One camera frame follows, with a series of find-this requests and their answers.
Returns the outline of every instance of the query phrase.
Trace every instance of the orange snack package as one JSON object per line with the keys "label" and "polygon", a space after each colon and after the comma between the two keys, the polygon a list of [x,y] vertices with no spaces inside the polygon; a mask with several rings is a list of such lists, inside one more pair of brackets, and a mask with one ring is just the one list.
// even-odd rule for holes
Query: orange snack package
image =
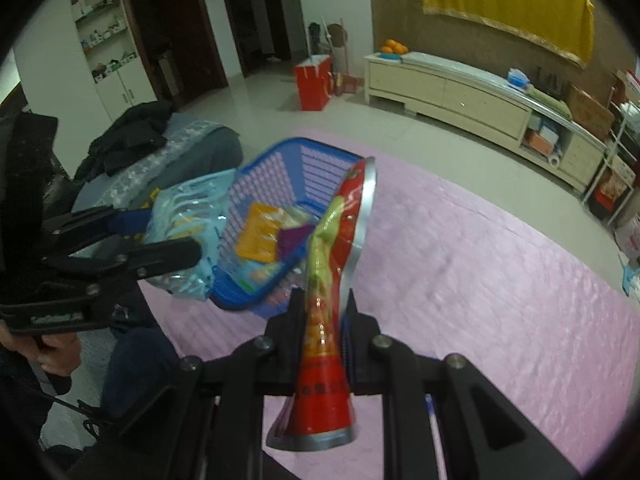
{"label": "orange snack package", "polygon": [[277,207],[254,202],[249,207],[244,229],[238,237],[236,254],[241,258],[270,264],[278,254],[278,232],[283,211]]}

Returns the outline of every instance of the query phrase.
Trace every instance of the purple package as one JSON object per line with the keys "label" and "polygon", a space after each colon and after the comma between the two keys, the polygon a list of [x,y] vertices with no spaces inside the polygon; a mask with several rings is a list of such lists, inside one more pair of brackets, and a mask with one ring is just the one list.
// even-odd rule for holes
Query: purple package
{"label": "purple package", "polygon": [[300,244],[304,243],[314,229],[315,226],[311,224],[293,229],[281,229],[278,234],[278,260],[286,260],[293,251],[300,247]]}

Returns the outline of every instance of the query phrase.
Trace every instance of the yellow cloth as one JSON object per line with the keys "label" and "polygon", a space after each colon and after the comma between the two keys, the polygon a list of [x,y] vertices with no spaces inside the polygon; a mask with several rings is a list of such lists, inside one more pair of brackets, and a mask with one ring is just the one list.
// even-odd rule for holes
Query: yellow cloth
{"label": "yellow cloth", "polygon": [[584,67],[593,52],[589,0],[423,0],[425,14],[446,14],[516,34]]}

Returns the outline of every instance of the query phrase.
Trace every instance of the toilet paper roll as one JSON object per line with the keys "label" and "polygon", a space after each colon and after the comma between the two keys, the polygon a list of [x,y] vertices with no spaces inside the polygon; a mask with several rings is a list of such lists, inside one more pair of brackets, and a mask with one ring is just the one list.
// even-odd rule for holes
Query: toilet paper roll
{"label": "toilet paper roll", "polygon": [[560,155],[558,155],[556,152],[553,152],[551,155],[549,155],[546,160],[549,161],[549,164],[552,168],[557,168],[558,166],[560,166]]}

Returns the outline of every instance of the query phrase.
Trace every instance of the brown wall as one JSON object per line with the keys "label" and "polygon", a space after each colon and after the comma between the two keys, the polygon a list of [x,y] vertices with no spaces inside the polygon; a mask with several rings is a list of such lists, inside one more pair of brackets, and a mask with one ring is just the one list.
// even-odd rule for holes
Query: brown wall
{"label": "brown wall", "polygon": [[615,69],[634,70],[636,54],[616,20],[600,0],[591,0],[595,19],[595,42],[591,62],[581,70],[571,62],[529,41],[477,23],[426,16],[422,0],[371,0],[374,44],[387,38],[418,50],[461,61],[505,76],[510,67],[530,78],[537,66],[555,72],[605,102]]}

